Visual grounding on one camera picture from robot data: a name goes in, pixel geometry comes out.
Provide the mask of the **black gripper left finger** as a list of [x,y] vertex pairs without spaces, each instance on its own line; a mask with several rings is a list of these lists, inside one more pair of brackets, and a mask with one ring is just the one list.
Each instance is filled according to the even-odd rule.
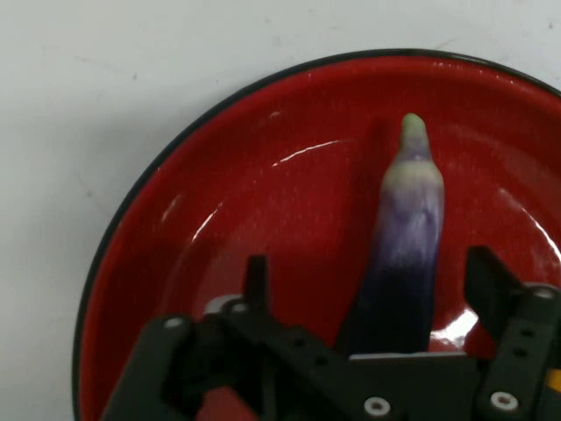
[[229,389],[261,420],[364,420],[366,389],[350,365],[271,313],[268,259],[249,258],[243,294],[196,322],[171,314],[138,336],[101,418],[194,420]]

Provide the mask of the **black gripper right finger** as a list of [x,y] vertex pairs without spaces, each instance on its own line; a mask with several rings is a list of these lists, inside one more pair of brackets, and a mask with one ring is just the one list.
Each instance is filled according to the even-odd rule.
[[469,248],[465,300],[496,342],[474,397],[478,420],[558,420],[560,289],[524,283],[487,247]]

